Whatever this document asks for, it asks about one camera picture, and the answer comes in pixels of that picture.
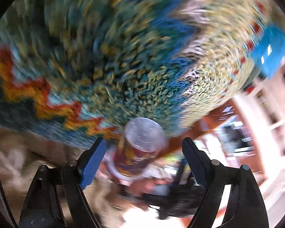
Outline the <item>printed red yellow cup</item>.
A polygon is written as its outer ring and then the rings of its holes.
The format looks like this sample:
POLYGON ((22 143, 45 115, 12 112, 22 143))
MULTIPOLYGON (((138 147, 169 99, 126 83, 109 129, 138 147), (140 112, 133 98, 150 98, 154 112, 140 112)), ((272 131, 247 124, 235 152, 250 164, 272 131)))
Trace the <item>printed red yellow cup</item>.
POLYGON ((131 119, 123 131, 118 146, 109 152, 107 166, 116 178, 134 182, 166 147, 166 135, 157 122, 145 117, 131 119))

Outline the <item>colourful zigzag woven rug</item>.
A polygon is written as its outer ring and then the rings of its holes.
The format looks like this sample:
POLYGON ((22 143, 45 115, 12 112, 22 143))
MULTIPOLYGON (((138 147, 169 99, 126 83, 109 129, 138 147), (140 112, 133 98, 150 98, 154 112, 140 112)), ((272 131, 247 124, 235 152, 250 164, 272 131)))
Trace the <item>colourful zigzag woven rug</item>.
POLYGON ((234 96, 273 0, 14 0, 0 125, 84 147, 134 117, 177 136, 234 96))

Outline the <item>blue plastic cup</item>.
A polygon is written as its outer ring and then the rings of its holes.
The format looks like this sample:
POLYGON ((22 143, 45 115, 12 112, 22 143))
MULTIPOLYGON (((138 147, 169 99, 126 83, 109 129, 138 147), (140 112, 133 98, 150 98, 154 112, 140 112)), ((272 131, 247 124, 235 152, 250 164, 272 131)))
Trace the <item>blue plastic cup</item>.
POLYGON ((275 24, 265 30, 258 45, 251 51, 250 57, 261 74, 271 79, 285 56, 285 33, 275 24))

